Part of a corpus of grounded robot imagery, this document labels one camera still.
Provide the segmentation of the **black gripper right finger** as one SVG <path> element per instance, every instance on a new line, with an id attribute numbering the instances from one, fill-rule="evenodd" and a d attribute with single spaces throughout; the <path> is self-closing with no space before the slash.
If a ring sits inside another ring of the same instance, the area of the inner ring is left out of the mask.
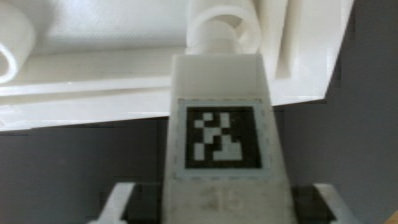
<path id="1" fill-rule="evenodd" d="M 359 224 L 332 184 L 291 187 L 298 224 Z"/>

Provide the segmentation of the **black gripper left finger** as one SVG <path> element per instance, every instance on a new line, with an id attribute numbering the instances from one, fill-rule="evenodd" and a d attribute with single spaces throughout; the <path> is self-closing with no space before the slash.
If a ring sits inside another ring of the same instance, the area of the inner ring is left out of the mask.
<path id="1" fill-rule="evenodd" d="M 160 224 L 160 185 L 117 182 L 98 216 L 87 224 Z"/>

